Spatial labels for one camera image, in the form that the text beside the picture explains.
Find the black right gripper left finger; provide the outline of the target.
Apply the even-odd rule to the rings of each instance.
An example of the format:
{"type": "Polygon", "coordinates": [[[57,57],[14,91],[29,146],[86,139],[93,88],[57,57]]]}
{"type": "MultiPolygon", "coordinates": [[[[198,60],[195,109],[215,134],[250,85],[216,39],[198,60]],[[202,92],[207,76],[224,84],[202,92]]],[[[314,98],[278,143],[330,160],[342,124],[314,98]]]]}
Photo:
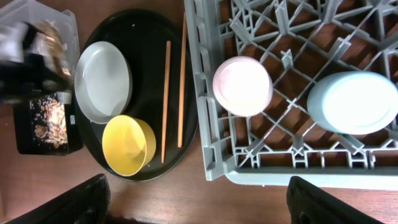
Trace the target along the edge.
{"type": "Polygon", "coordinates": [[[103,223],[110,199],[108,180],[98,174],[9,223],[103,223]]]}

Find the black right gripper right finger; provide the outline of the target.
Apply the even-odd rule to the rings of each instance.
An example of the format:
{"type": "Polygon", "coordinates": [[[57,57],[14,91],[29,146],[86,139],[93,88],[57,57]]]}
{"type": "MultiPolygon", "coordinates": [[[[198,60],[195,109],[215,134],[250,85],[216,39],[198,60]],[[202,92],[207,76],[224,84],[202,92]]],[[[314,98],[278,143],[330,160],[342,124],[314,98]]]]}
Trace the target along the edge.
{"type": "Polygon", "coordinates": [[[286,199],[291,222],[294,224],[379,223],[375,218],[360,212],[298,176],[290,179],[286,199]]]}

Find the yellow bowl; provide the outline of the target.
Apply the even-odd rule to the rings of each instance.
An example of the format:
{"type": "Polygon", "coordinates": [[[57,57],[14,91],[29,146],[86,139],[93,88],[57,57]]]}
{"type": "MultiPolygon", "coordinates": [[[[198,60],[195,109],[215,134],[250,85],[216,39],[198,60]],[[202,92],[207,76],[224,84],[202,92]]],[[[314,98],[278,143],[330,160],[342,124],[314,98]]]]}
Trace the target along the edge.
{"type": "Polygon", "coordinates": [[[110,168],[118,175],[130,177],[153,159],[156,138],[152,128],[145,121],[119,115],[106,125],[102,148],[110,168]]]}

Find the food scraps pile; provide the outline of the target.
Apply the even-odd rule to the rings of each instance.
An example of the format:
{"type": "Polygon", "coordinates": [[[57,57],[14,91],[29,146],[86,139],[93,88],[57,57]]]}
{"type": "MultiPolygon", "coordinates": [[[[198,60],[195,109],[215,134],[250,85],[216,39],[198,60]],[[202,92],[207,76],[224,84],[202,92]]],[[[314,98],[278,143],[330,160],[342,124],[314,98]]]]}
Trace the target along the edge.
{"type": "Polygon", "coordinates": [[[68,139],[65,106],[57,93],[30,100],[29,109],[35,140],[55,149],[66,145],[68,139]]]}

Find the light blue cup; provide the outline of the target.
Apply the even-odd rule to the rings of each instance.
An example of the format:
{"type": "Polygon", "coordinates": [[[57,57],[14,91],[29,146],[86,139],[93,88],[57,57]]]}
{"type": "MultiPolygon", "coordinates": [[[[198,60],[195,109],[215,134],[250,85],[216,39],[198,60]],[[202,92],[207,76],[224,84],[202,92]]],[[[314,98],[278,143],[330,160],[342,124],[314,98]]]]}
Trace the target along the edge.
{"type": "Polygon", "coordinates": [[[397,86],[374,72],[340,72],[311,89],[307,109],[316,124],[343,134],[369,134],[397,115],[397,86]]]}

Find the pink cup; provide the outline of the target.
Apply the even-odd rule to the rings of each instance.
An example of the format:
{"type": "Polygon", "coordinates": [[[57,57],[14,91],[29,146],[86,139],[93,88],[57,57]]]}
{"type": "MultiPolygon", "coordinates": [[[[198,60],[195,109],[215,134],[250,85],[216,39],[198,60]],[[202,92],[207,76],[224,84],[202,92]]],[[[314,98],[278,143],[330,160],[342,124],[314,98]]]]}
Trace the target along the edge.
{"type": "Polygon", "coordinates": [[[246,56],[224,61],[214,74],[212,87],[217,102],[241,117],[264,111],[273,96],[273,82],[265,67],[246,56]]]}

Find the gold brown snack wrapper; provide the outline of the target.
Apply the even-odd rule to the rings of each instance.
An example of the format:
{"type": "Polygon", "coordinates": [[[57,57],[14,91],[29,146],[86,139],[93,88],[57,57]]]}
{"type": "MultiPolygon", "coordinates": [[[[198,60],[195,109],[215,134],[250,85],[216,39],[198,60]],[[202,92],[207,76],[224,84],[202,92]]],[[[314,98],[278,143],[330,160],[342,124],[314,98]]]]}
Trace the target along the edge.
{"type": "Polygon", "coordinates": [[[45,55],[47,65],[58,76],[70,82],[72,76],[65,60],[65,47],[58,29],[49,21],[42,21],[36,24],[35,27],[44,35],[42,43],[47,51],[45,55]]]}

